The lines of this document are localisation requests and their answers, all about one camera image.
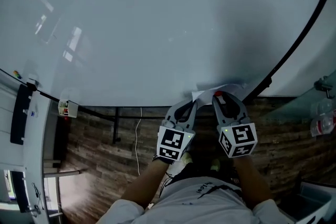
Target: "white paper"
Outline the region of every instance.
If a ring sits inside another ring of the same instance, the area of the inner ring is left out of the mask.
[[[216,91],[225,91],[236,96],[236,93],[244,88],[244,84],[224,84],[206,91],[192,92],[193,102],[197,100],[198,108],[212,103],[212,96]]]

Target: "whiteboard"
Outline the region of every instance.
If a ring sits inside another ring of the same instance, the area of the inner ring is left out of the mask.
[[[0,67],[81,105],[173,105],[257,84],[318,1],[0,0]]]

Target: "glass panel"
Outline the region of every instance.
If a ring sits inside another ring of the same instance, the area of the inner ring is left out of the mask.
[[[336,95],[336,71],[325,77],[324,84],[333,88],[329,91],[331,96]],[[266,120],[297,121],[309,120],[334,109],[334,100],[327,99],[324,91],[318,91],[312,87],[303,95],[297,97],[286,105],[263,116]]]

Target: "wooden floor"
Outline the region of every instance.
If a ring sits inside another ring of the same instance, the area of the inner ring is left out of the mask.
[[[336,135],[316,139],[310,135],[309,123],[283,124],[261,119],[282,104],[277,99],[256,99],[247,107],[259,139],[252,156],[276,201],[291,193],[298,177],[326,183],[334,181],[336,171]],[[96,110],[114,115],[114,108]],[[145,108],[143,116],[165,116],[166,111],[167,108]],[[140,108],[123,108],[121,115],[139,116]],[[213,110],[201,108],[197,115],[213,115]],[[72,119],[61,170],[84,169],[84,172],[60,178],[61,204],[69,223],[95,223],[136,178],[134,130],[137,123],[138,120],[121,119],[118,129],[121,141],[112,144],[113,122],[85,113]],[[140,172],[152,160],[160,124],[161,120],[142,120],[139,124]],[[222,167],[227,167],[228,160],[217,142],[216,125],[215,118],[196,120],[192,156],[200,165],[208,165],[212,158],[220,157]]]

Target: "small box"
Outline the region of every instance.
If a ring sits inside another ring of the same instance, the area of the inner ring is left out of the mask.
[[[229,158],[250,155],[258,143],[256,127],[254,123],[223,127],[219,143]]]
[[[68,116],[71,118],[76,118],[78,112],[78,105],[69,100],[59,100],[58,102],[58,113],[61,116]]]
[[[157,156],[179,161],[195,134],[160,126],[157,134]]]

